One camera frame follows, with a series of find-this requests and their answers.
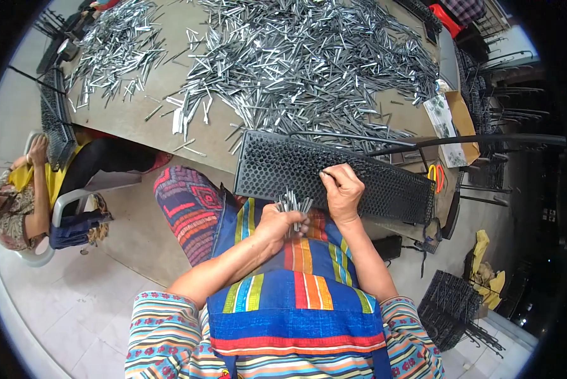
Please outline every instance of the yellow apron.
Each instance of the yellow apron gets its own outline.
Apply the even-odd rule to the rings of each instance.
[[[60,192],[60,186],[62,186],[62,181],[65,179],[65,174],[67,173],[67,169],[69,168],[70,163],[73,161],[73,158],[77,155],[77,153],[79,153],[79,150],[81,150],[82,147],[83,146],[77,146],[75,148],[73,155],[69,160],[69,163],[62,170],[53,172],[50,168],[50,164],[46,163],[46,185],[48,186],[50,209],[54,208],[54,204],[56,203],[56,199],[58,198],[58,193]],[[16,191],[20,192],[29,184],[32,178],[33,167],[24,164],[10,173],[9,182],[15,186]]]

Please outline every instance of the striped shirt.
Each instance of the striped shirt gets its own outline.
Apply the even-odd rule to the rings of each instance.
[[[386,347],[394,378],[443,378],[438,348],[422,327],[416,307],[406,297],[380,304],[385,323]],[[240,357],[238,378],[372,378],[370,358]],[[208,311],[189,299],[165,292],[143,292],[136,297],[126,378],[228,377],[225,363],[210,346]]]

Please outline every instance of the black pants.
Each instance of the black pants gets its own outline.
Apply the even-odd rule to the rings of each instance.
[[[60,186],[59,196],[84,188],[100,170],[105,172],[147,171],[155,163],[157,151],[128,140],[98,138],[89,142],[73,158]],[[78,201],[63,209],[63,216],[74,216]]]

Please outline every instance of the woman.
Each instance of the woman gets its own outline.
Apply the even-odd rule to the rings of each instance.
[[[56,173],[46,163],[48,139],[37,136],[29,153],[0,176],[0,242],[9,250],[35,249],[50,231],[58,196],[86,186],[99,171],[151,171],[171,155],[116,138],[98,138],[78,147],[68,166]],[[77,202],[63,209],[75,214]]]
[[[363,230],[363,184],[348,164],[319,175],[330,217],[252,198],[237,212],[200,173],[163,172],[156,198],[193,268],[136,297],[126,377],[444,377]]]

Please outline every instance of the patterned pants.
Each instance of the patterned pants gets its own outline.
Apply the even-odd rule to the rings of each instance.
[[[202,173],[177,165],[159,175],[153,192],[191,266],[205,261],[223,209],[217,187]]]

